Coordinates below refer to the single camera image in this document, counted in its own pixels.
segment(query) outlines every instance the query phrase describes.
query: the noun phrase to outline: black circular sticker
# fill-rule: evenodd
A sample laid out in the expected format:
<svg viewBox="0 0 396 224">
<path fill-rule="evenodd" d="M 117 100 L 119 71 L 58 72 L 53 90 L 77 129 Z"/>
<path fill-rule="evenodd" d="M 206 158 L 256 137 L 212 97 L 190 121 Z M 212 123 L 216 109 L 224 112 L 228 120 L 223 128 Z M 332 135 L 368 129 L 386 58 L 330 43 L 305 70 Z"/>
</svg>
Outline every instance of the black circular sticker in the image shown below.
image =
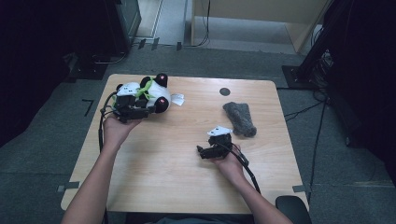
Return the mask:
<svg viewBox="0 0 396 224">
<path fill-rule="evenodd" d="M 220 94 L 223 95 L 223 96 L 230 95 L 230 90 L 228 90 L 227 88 L 221 88 L 220 89 Z"/>
</svg>

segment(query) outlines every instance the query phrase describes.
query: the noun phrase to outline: hand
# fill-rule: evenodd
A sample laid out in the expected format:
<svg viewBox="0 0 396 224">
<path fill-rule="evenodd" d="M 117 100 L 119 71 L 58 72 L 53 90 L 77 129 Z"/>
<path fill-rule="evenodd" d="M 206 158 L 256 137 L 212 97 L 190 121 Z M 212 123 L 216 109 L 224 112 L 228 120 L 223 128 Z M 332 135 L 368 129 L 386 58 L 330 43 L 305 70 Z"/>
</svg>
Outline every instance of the hand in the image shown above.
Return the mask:
<svg viewBox="0 0 396 224">
<path fill-rule="evenodd" d="M 239 154 L 240 146 L 233 145 L 233 152 Z M 233 153 L 229 153 L 224 159 L 210 159 L 215 163 L 221 173 L 232 184 L 237 183 L 241 179 L 246 179 L 241 162 L 235 157 Z"/>
<path fill-rule="evenodd" d="M 129 132 L 142 120 L 132 119 L 126 123 L 120 122 L 115 115 L 109 115 L 104 123 L 104 145 L 109 148 L 120 149 L 121 144 L 128 137 Z"/>
</svg>

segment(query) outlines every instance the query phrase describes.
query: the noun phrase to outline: wooden table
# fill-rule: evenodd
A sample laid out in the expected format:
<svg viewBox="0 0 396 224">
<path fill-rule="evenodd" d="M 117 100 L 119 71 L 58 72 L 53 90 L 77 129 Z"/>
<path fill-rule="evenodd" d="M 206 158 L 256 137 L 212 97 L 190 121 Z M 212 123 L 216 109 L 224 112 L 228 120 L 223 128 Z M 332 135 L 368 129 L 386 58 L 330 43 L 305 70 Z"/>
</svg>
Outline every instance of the wooden table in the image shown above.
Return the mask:
<svg viewBox="0 0 396 224">
<path fill-rule="evenodd" d="M 142 76 L 112 75 L 99 102 L 118 84 L 140 82 Z M 223 96 L 221 88 L 231 94 Z M 207 132 L 217 125 L 232 128 L 222 106 L 247 103 L 257 134 L 245 138 L 232 134 L 250 161 L 262 195 L 271 203 L 280 195 L 296 195 L 307 206 L 299 170 L 282 109 L 271 81 L 169 77 L 171 93 L 185 95 L 182 106 L 172 104 L 163 114 L 150 115 L 132 130 L 116 158 L 107 201 L 108 211 L 158 213 L 249 214 L 237 191 L 210 161 L 201 160 L 196 146 L 209 147 Z M 70 181 L 84 181 L 98 155 L 99 108 Z M 66 209 L 76 194 L 68 189 Z"/>
</svg>

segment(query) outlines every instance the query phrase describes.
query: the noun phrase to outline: forearm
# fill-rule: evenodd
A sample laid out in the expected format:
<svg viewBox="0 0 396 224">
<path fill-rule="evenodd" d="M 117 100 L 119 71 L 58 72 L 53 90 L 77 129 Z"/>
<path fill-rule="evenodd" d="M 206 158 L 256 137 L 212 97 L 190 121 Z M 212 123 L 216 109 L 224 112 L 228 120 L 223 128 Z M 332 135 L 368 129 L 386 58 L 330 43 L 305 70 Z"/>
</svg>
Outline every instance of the forearm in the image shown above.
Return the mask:
<svg viewBox="0 0 396 224">
<path fill-rule="evenodd" d="M 244 198 L 255 218 L 256 224 L 291 223 L 287 217 L 263 198 L 244 177 L 234 179 L 232 183 Z"/>
<path fill-rule="evenodd" d="M 116 155 L 117 150 L 109 150 L 104 146 L 95 165 L 69 204 L 62 223 L 101 223 Z"/>
</svg>

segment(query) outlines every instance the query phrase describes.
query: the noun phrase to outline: dark gray sock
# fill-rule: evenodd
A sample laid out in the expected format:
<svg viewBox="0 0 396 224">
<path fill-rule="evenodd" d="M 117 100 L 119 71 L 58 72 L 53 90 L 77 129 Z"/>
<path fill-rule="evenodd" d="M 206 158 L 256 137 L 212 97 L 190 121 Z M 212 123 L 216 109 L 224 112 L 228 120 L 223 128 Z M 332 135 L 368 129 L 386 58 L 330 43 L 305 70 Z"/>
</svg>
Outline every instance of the dark gray sock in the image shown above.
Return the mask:
<svg viewBox="0 0 396 224">
<path fill-rule="evenodd" d="M 253 137 L 256 135 L 257 129 L 251 121 L 248 104 L 230 102 L 225 104 L 223 109 L 233 124 L 233 132 L 236 135 L 242 134 L 245 137 Z"/>
</svg>

